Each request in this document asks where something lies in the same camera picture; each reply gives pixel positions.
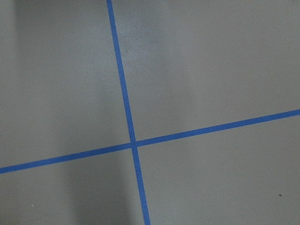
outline painter's tape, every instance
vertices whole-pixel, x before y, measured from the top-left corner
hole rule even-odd
[[[139,195],[140,195],[141,206],[142,206],[142,215],[144,218],[145,225],[150,225],[150,217],[149,217],[149,212],[148,212],[146,193],[145,193],[145,189],[144,189],[141,164],[140,164],[139,154],[138,154],[137,145],[136,145],[135,129],[133,126],[128,91],[127,91],[127,86],[126,86],[122,57],[121,57],[121,52],[120,52],[119,40],[118,40],[118,33],[117,33],[116,23],[115,23],[114,14],[113,14],[113,4],[112,4],[111,0],[107,0],[106,3],[107,3],[109,21],[111,24],[112,40],[113,40],[113,46],[114,46],[114,51],[115,51],[115,55],[116,55],[118,72],[119,72],[119,78],[120,78],[120,84],[121,84],[121,90],[122,90],[122,96],[123,96],[123,102],[124,102],[124,107],[125,107],[128,132],[129,132],[129,138],[130,138],[130,143],[132,145],[132,155],[133,155],[133,161],[134,161],[134,165],[135,165],[137,186],[139,189]]]
[[[25,169],[43,166],[43,165],[50,165],[50,164],[54,164],[54,163],[66,162],[66,161],[70,161],[70,160],[74,160],[74,159],[80,159],[80,158],[86,158],[86,157],[90,157],[90,156],[101,155],[101,154],[106,154],[109,152],[120,151],[120,150],[125,150],[125,149],[130,149],[130,148],[131,148],[131,144],[127,143],[127,144],[120,144],[120,145],[115,145],[115,146],[111,146],[111,147],[107,147],[107,148],[83,151],[83,152],[78,152],[78,153],[74,153],[74,154],[70,154],[70,155],[38,160],[38,161],[30,162],[30,163],[11,165],[11,166],[0,168],[0,174],[14,172],[14,171],[18,171],[18,170],[25,170]]]
[[[161,137],[154,137],[146,140],[141,140],[137,141],[137,146],[145,146],[149,144],[156,144],[160,142],[167,142],[175,139],[180,139],[180,138],[185,138],[185,137],[191,137],[195,135],[203,135],[207,133],[212,133],[212,132],[217,132],[221,130],[227,130],[227,129],[232,129],[232,128],[239,128],[243,126],[248,126],[256,123],[264,123],[272,120],[279,120],[283,118],[288,118],[292,116],[298,116],[300,115],[300,109],[294,110],[294,111],[288,111],[288,112],[281,112],[277,114],[272,114],[268,116],[261,116],[261,117],[256,117],[248,120],[241,120],[237,122],[232,122],[232,123],[226,123],[226,124],[221,124],[221,125],[216,125],[212,127],[205,127],[197,130],[190,130],[190,131],[185,131],[185,132],[180,132],[172,135],[165,135]]]

